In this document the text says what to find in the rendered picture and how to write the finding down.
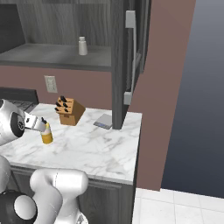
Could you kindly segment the white wall outlet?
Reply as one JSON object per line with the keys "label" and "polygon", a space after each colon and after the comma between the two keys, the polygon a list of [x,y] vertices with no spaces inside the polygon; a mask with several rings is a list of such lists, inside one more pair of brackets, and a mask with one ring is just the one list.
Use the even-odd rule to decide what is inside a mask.
{"label": "white wall outlet", "polygon": [[45,76],[45,84],[48,93],[57,93],[57,84],[54,76]]}

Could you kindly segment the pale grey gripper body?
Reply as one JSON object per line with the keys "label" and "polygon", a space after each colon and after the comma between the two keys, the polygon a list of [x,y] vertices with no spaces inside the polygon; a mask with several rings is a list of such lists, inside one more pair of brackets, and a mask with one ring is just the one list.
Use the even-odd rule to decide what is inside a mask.
{"label": "pale grey gripper body", "polygon": [[35,115],[26,114],[24,119],[24,125],[27,129],[31,130],[37,130],[40,132],[44,132],[46,130],[46,125]]}

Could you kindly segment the wooden knife block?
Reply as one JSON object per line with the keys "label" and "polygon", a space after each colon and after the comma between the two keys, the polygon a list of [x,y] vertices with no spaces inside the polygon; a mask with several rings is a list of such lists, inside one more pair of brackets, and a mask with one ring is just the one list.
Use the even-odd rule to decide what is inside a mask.
{"label": "wooden knife block", "polygon": [[81,119],[86,108],[73,98],[61,95],[55,102],[55,111],[59,115],[60,123],[75,126]]}

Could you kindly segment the dark grey base cabinet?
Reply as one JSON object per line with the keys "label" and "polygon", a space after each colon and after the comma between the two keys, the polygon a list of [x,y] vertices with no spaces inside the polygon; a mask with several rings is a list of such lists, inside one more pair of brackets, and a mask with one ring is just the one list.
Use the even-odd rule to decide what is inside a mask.
{"label": "dark grey base cabinet", "polygon": [[89,178],[75,169],[11,168],[10,182],[35,199],[35,224],[131,224],[136,179]]}

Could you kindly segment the white shaker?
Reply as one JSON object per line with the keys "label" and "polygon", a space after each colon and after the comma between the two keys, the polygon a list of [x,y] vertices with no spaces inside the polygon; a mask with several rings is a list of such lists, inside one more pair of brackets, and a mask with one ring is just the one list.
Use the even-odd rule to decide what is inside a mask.
{"label": "white shaker", "polygon": [[85,56],[88,54],[87,41],[84,37],[79,37],[79,55]]}

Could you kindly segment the black hob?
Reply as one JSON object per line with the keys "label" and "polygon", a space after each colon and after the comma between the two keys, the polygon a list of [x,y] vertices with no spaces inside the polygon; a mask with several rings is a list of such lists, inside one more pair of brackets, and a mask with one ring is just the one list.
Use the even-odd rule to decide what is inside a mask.
{"label": "black hob", "polygon": [[39,98],[35,89],[0,87],[0,99],[12,102],[27,113],[30,113],[39,104]]}

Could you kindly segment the grey digital kitchen scale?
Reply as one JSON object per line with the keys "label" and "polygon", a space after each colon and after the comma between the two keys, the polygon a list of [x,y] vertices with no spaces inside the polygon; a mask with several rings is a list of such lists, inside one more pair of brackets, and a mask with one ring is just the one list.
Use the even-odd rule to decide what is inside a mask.
{"label": "grey digital kitchen scale", "polygon": [[112,116],[103,114],[94,122],[94,125],[109,130],[112,127]]}

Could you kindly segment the yellow mustard bottle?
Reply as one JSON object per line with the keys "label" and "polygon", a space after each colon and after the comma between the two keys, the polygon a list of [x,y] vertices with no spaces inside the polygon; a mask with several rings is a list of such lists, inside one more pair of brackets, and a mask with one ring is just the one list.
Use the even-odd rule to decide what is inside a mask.
{"label": "yellow mustard bottle", "polygon": [[41,137],[44,144],[50,144],[53,141],[53,134],[48,122],[45,124],[45,131],[41,133]]}

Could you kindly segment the dark grey cabinet door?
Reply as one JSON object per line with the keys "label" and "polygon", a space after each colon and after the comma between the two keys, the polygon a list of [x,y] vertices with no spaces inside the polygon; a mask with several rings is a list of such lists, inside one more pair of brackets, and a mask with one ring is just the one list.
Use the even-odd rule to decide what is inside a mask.
{"label": "dark grey cabinet door", "polygon": [[133,30],[125,27],[126,11],[136,12],[136,51],[141,54],[136,69],[134,91],[144,72],[148,52],[152,0],[111,0],[111,81],[112,127],[120,130],[129,105],[123,104],[124,93],[131,89]]}

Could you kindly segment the dark grey wood wall cabinet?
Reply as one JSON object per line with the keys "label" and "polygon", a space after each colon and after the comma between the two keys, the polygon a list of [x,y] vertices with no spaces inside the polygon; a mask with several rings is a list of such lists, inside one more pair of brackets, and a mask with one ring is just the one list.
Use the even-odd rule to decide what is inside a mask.
{"label": "dark grey wood wall cabinet", "polygon": [[[0,0],[0,65],[111,68],[110,0]],[[79,37],[87,55],[79,55]]]}

